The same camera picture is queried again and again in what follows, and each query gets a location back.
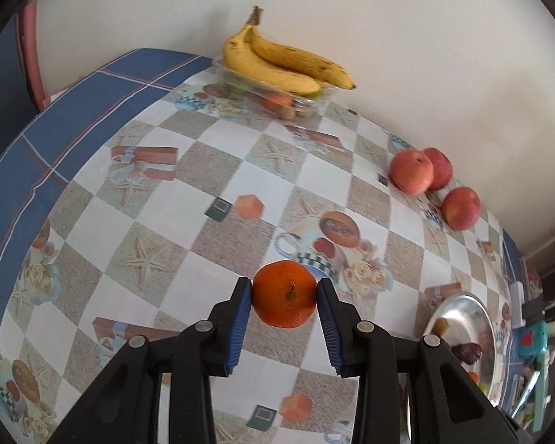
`table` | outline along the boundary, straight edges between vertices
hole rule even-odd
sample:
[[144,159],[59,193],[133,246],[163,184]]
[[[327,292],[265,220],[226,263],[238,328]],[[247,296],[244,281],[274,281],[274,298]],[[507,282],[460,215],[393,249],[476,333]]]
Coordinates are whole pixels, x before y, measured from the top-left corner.
[[[164,69],[148,69],[144,55],[126,62],[147,77],[115,64],[99,71],[148,99],[93,119],[92,146],[75,167],[38,147],[46,129],[62,131],[41,128],[42,116],[22,135],[65,189],[43,200],[47,220],[37,212],[18,226],[25,250],[12,280],[0,278],[0,417],[17,442],[44,442],[130,335],[180,332],[227,299],[239,276],[284,258],[323,270],[364,319],[405,338],[421,336],[431,316],[424,290],[460,282],[497,326],[503,375],[509,293],[489,211],[472,230],[451,231],[435,209],[439,195],[408,198],[386,179],[394,154],[410,148],[401,138],[335,103],[299,128],[248,114],[217,95],[209,61],[172,54]],[[165,80],[194,61],[191,76]],[[74,89],[64,97],[90,106]],[[53,105],[44,114],[66,124],[70,107]],[[352,228],[354,246],[328,221]],[[491,258],[478,240],[493,244]],[[16,403],[10,375],[28,379]],[[219,441],[348,442],[356,389],[336,377],[316,316],[283,330],[252,312],[240,364],[212,383]],[[491,391],[499,398],[501,385]]]

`metal bolt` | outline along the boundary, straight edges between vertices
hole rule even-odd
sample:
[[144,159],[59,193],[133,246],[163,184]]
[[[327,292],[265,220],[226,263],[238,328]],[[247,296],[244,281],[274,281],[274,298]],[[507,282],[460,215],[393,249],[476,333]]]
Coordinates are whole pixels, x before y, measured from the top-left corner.
[[357,329],[368,334],[374,330],[374,324],[368,320],[362,320],[357,323]]
[[146,338],[144,336],[133,336],[129,340],[129,346],[134,349],[142,347],[144,344],[146,344]]
[[438,347],[442,343],[440,338],[434,334],[427,334],[426,337],[424,337],[424,342],[425,345],[430,347]]
[[212,327],[213,323],[211,323],[209,320],[200,320],[195,325],[195,330],[198,332],[207,332],[209,330],[212,330]]

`red apple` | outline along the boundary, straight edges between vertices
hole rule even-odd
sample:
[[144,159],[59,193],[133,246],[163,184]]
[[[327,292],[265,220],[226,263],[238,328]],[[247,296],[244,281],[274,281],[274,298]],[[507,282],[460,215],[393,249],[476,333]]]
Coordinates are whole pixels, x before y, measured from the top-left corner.
[[466,230],[477,222],[481,214],[481,200],[473,189],[459,187],[442,202],[442,216],[454,230]]
[[423,153],[434,166],[434,180],[431,182],[430,190],[443,189],[452,178],[452,164],[450,160],[437,148],[427,148],[423,150]]
[[406,194],[421,194],[434,179],[434,166],[423,152],[407,149],[392,159],[389,177]]

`clear plastic box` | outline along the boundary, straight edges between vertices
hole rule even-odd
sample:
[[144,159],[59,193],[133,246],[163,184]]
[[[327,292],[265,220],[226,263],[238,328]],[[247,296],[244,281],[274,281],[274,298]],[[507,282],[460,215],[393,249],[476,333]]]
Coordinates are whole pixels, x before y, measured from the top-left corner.
[[[262,106],[278,119],[288,122],[295,122],[322,111],[329,103],[331,95],[337,90],[336,87],[328,85],[321,88],[314,97],[309,98],[287,93],[264,81],[258,81],[231,70],[224,65],[223,57],[213,59],[213,66],[216,67],[219,84],[229,91],[231,99],[239,100],[252,109]],[[292,104],[284,105],[283,102],[288,101],[288,98],[280,98],[280,95],[288,97]]]

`bunch of bananas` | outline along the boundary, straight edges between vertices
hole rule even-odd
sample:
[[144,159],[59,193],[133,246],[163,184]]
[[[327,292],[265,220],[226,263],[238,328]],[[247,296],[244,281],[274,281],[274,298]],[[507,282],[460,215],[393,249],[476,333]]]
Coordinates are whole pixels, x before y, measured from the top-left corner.
[[352,90],[351,75],[335,62],[308,51],[265,40],[259,34],[261,9],[237,34],[225,41],[224,62],[228,68],[297,95],[316,93],[326,85]]

